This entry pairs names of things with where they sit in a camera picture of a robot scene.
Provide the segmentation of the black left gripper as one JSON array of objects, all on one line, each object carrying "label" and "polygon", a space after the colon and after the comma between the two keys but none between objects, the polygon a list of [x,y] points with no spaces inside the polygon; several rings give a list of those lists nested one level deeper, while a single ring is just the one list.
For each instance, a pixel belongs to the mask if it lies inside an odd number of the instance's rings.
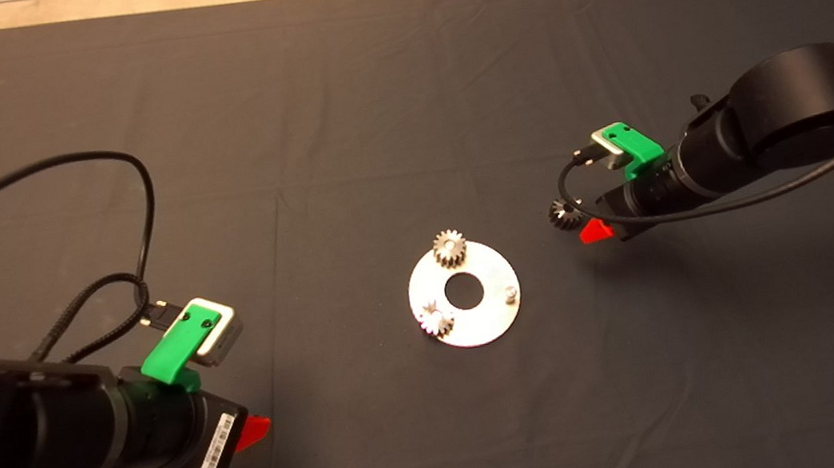
[{"label": "black left gripper", "polygon": [[189,392],[121,370],[117,384],[128,410],[129,468],[230,468],[239,453],[272,430],[268,416],[206,391]]}]

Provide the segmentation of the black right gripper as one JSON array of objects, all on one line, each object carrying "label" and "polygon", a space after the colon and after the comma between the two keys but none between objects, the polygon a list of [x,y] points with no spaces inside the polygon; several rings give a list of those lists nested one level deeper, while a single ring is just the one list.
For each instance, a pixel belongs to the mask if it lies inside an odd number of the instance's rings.
[{"label": "black right gripper", "polygon": [[[660,161],[631,181],[600,195],[596,206],[601,214],[617,217],[639,217],[696,208],[695,194],[682,183],[672,161]],[[579,233],[584,244],[598,243],[615,237],[615,230],[605,220],[590,219]]]}]

